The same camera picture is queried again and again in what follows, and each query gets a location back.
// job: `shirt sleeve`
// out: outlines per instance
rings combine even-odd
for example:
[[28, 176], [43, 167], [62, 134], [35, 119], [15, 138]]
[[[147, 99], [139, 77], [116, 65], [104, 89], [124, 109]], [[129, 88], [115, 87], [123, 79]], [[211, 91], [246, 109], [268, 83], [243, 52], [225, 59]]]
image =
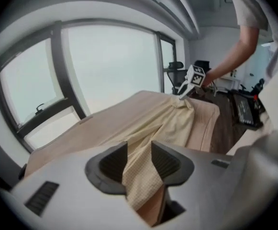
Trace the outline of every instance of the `shirt sleeve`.
[[267, 30], [267, 18], [256, 0], [233, 0], [238, 25]]

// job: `window handle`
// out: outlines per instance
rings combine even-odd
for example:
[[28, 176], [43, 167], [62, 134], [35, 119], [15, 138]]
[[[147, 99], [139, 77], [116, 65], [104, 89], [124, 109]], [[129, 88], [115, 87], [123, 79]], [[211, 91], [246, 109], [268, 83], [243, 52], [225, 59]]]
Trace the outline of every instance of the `window handle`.
[[41, 105], [37, 106], [37, 112], [35, 113], [36, 115], [38, 115], [40, 112], [43, 111], [43, 109], [39, 109], [40, 106], [44, 105], [44, 103], [42, 103]]

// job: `floor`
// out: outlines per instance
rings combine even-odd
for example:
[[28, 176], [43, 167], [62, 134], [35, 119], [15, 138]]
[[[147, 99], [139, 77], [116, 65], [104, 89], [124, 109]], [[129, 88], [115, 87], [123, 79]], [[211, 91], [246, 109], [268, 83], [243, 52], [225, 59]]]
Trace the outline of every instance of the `floor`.
[[220, 116], [216, 121], [211, 139], [211, 152], [226, 154], [246, 129], [238, 125], [233, 126], [230, 103], [225, 94], [218, 92], [214, 97], [213, 93], [208, 92], [205, 97], [220, 108]]

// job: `gray shirt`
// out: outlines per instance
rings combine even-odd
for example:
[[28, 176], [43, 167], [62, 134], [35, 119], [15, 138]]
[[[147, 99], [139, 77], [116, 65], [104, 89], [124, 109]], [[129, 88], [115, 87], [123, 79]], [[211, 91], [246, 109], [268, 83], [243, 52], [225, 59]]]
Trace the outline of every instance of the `gray shirt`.
[[[233, 0], [238, 25], [267, 30], [269, 24], [274, 42], [278, 46], [278, 17], [265, 0]], [[270, 60], [266, 82], [278, 71], [278, 48]]]

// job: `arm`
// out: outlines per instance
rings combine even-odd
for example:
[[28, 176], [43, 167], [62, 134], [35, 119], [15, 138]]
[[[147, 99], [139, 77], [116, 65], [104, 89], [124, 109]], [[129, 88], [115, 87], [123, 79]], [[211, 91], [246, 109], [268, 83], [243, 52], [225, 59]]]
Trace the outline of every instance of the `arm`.
[[240, 26], [240, 39], [228, 53], [224, 61], [206, 74], [203, 85], [209, 85], [213, 80], [225, 75], [242, 65], [255, 52], [259, 29]]

